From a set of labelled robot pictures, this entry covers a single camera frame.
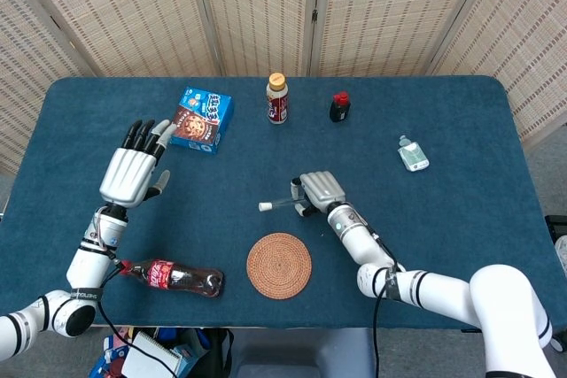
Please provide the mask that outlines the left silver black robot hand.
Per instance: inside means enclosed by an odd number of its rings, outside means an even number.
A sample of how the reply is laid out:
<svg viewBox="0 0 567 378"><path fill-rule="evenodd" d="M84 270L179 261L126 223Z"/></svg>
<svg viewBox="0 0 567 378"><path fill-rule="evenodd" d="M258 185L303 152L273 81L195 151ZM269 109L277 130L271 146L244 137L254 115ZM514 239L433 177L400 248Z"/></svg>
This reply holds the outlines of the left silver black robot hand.
<svg viewBox="0 0 567 378"><path fill-rule="evenodd" d="M99 188L109 204L125 209L160 195L167 187L170 172L165 170L151 184L151 176L176 130L170 120L156 124L154 120L135 121L121 145L113 153Z"/></svg>

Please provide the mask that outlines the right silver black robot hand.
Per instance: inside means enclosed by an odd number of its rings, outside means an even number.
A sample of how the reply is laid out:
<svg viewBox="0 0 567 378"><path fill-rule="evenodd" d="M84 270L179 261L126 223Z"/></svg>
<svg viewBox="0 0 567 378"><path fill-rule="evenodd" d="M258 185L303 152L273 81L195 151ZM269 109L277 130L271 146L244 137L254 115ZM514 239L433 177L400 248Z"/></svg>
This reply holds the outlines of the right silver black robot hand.
<svg viewBox="0 0 567 378"><path fill-rule="evenodd" d="M291 180L291 198L296 212L308 217L316 212L328 213L346 200L346 194L329 171L301 174Z"/></svg>

